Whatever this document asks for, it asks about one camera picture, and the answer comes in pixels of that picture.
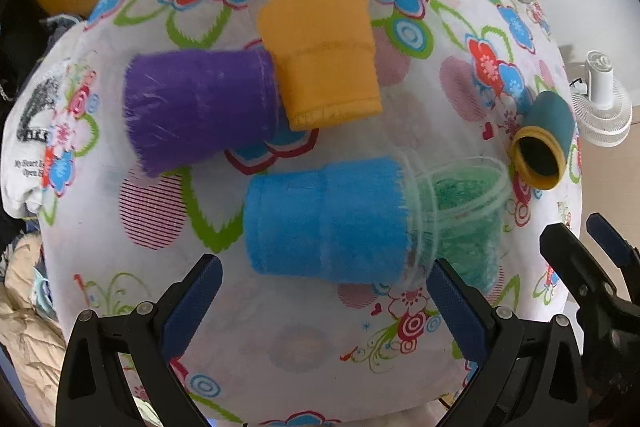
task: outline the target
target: blue cup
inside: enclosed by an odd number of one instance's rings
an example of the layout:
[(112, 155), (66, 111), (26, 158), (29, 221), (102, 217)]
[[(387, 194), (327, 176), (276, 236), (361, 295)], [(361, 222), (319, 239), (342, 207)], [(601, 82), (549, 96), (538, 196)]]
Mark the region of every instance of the blue cup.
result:
[(403, 182), (391, 158), (254, 176), (243, 217), (252, 267), (335, 283), (396, 283), (412, 250)]

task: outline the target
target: table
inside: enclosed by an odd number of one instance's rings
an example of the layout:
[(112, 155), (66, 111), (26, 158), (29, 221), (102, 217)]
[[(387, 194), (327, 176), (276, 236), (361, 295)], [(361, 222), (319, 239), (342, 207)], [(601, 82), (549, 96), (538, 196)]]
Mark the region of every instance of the table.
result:
[[(261, 277), (244, 249), (242, 198), (258, 172), (319, 168), (391, 146), (416, 150), (430, 168), (478, 155), (508, 164), (507, 147), (537, 93), (555, 89), (570, 99), (538, 4), (370, 0), (370, 12), (380, 117), (309, 132), (283, 126), (270, 142), (150, 182), (136, 168), (122, 119), (129, 61), (192, 47), (259, 46), (251, 2), (100, 0), (56, 107), (40, 214), (67, 336), (82, 309), (127, 313), (214, 252), (222, 289), (187, 352), (172, 362), (207, 417), (326, 425), (416, 407), (464, 385), (474, 365), (462, 359), (423, 285), (401, 291)], [(579, 232), (577, 132), (569, 163), (561, 184), (545, 193), (511, 172), (500, 276), (486, 296), (520, 317), (548, 320), (564, 307), (567, 290), (540, 256), (538, 236), (558, 221)], [(144, 397), (130, 360), (124, 363)]]

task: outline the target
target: tablecloth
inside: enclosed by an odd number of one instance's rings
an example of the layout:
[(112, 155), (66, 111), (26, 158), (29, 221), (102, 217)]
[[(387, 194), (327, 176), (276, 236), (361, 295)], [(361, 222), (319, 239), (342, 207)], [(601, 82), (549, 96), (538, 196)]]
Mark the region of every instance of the tablecloth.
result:
[[(511, 137), (537, 93), (570, 99), (539, 4), (370, 0), (370, 13), (381, 116), (309, 132), (282, 126), (270, 142), (149, 181), (122, 117), (127, 65), (136, 54), (260, 46), (251, 0), (98, 2), (63, 79), (43, 177), (47, 267), (67, 337), (82, 309), (130, 312), (213, 252), (222, 288), (172, 362), (207, 417), (326, 425), (416, 407), (463, 386), (474, 364), (462, 359), (424, 285), (262, 277), (247, 260), (242, 198), (258, 172), (319, 168), (392, 146), (417, 150), (429, 168), (478, 155), (508, 164)], [(564, 307), (567, 290), (538, 238), (553, 222), (579, 232), (577, 132), (569, 164), (548, 192), (511, 169), (500, 274), (486, 297), (520, 317), (548, 320)], [(134, 393), (145, 397), (124, 363)]]

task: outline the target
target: stacked cups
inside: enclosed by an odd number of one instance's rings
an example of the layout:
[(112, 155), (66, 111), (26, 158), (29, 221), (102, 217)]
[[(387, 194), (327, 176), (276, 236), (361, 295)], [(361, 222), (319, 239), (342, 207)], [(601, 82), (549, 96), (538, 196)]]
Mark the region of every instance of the stacked cups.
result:
[(254, 176), (244, 201), (244, 237), (261, 274), (338, 283), (406, 283), (426, 276), (437, 244), (433, 187), (416, 158), (328, 165)]
[[(417, 180), (422, 189), (422, 181)], [(498, 277), (502, 212), (510, 194), (506, 166), (484, 157), (466, 158), (437, 169), (425, 181), (438, 202), (438, 258), (466, 284), (489, 293)], [(434, 221), (423, 213), (425, 226)]]

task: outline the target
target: striped circle print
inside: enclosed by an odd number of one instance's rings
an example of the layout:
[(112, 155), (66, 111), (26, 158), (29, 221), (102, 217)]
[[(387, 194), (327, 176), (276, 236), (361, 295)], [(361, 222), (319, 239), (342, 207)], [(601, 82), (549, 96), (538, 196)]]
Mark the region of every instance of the striped circle print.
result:
[(180, 181), (180, 174), (174, 174), (142, 185), (129, 172), (120, 188), (119, 206), (120, 221), (132, 243), (157, 250), (177, 239), (186, 220)]

